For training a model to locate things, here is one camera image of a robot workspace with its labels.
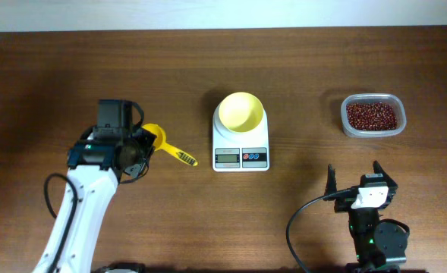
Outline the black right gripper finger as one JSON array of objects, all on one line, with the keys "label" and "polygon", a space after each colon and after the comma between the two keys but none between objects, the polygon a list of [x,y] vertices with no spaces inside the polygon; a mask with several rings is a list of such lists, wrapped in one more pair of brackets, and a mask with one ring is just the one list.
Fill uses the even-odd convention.
[{"label": "black right gripper finger", "polygon": [[327,168],[327,181],[326,181],[326,187],[324,195],[326,198],[325,201],[333,201],[333,197],[330,197],[330,195],[337,192],[337,182],[335,178],[335,169],[333,168],[332,164],[328,164]]},{"label": "black right gripper finger", "polygon": [[375,174],[381,174],[386,181],[391,181],[390,176],[383,170],[378,161],[373,162],[373,171]]}]

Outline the yellow plastic measuring scoop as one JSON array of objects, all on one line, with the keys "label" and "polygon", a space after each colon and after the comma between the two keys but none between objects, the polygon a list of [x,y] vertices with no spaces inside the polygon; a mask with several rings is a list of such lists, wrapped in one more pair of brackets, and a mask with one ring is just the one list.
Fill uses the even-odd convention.
[{"label": "yellow plastic measuring scoop", "polygon": [[175,157],[180,162],[185,163],[186,165],[194,167],[198,166],[198,161],[192,155],[183,151],[182,149],[179,149],[167,143],[166,132],[158,124],[144,124],[142,128],[156,136],[156,140],[154,142],[156,151],[163,150],[167,152],[169,155]]}]

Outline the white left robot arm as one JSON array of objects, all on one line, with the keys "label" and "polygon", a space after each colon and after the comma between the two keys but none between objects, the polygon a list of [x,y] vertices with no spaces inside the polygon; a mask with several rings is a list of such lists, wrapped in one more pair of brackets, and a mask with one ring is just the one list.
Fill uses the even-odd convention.
[{"label": "white left robot arm", "polygon": [[143,109],[128,100],[101,99],[96,124],[68,151],[66,174],[50,174],[43,185],[48,207],[49,181],[60,178],[65,191],[36,272],[89,272],[102,220],[121,184],[141,179],[149,170],[156,136],[134,122]]}]

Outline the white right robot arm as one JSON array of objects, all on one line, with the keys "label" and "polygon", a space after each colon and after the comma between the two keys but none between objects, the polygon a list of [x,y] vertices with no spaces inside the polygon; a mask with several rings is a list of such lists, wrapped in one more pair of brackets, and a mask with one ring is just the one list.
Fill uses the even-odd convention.
[{"label": "white right robot arm", "polygon": [[406,263],[410,228],[393,219],[381,219],[380,211],[392,202],[397,183],[373,163],[373,173],[360,177],[357,186],[337,190],[335,169],[327,168],[325,200],[334,202],[336,213],[348,214],[348,230],[354,241],[355,263],[345,266],[346,272],[400,272]]}]

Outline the white digital kitchen scale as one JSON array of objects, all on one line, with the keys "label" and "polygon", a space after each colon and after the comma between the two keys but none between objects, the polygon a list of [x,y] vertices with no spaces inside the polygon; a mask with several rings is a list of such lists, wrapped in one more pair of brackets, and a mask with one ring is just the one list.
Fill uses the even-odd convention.
[{"label": "white digital kitchen scale", "polygon": [[266,112],[251,131],[238,133],[229,130],[219,117],[217,106],[212,120],[212,168],[217,172],[267,171],[269,132]]}]

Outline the yellow plastic bowl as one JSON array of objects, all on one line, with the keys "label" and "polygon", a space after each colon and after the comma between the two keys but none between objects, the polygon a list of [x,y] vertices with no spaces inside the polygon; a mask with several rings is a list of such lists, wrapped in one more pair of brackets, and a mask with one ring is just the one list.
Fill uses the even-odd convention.
[{"label": "yellow plastic bowl", "polygon": [[218,118],[222,125],[235,133],[248,133],[256,129],[263,116],[262,102],[255,95],[245,92],[226,96],[218,110]]}]

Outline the red beans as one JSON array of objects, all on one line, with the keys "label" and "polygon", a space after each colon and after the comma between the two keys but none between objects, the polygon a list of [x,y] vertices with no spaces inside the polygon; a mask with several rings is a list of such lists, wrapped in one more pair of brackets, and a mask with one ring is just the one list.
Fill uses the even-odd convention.
[{"label": "red beans", "polygon": [[393,107],[382,102],[352,103],[346,106],[346,114],[356,130],[395,130],[398,124]]}]

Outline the clear plastic bean container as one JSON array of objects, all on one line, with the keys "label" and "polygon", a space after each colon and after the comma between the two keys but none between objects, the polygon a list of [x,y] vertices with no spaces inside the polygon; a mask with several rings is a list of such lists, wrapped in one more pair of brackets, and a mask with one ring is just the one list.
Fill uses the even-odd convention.
[{"label": "clear plastic bean container", "polygon": [[[395,129],[387,130],[359,130],[353,127],[348,117],[348,107],[350,105],[371,105],[376,103],[382,103],[388,105],[395,115],[396,125]],[[341,105],[341,119],[342,129],[345,135],[355,138],[377,138],[377,137],[390,137],[400,134],[407,124],[407,118],[405,114],[405,108],[402,101],[395,95],[386,93],[362,93],[354,94],[347,97]]]}]

